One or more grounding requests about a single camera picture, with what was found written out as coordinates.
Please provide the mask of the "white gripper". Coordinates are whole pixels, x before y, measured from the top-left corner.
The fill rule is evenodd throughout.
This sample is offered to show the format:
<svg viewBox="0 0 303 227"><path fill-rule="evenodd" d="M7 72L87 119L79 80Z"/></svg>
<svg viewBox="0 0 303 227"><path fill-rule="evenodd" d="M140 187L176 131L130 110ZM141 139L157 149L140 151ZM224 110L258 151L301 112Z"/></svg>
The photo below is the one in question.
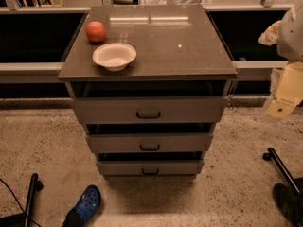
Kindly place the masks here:
<svg viewBox="0 0 303 227"><path fill-rule="evenodd" d="M278 41L281 21L272 23L259 36L258 42L271 46ZM274 92L274 100L266 107L265 112L274 119L282 120L294 111L303 100L303 62L289 62L279 71L279 79Z"/></svg>

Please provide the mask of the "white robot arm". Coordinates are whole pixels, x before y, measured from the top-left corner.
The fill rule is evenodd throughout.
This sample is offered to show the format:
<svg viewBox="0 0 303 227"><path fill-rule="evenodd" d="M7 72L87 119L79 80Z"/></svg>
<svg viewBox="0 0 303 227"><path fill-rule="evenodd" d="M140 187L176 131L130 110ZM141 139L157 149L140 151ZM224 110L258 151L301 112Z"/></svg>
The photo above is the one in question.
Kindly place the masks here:
<svg viewBox="0 0 303 227"><path fill-rule="evenodd" d="M283 18L271 24L258 38L264 45L276 45L277 54L288 60L273 69L265 114L282 120L303 101L303 0L297 0Z"/></svg>

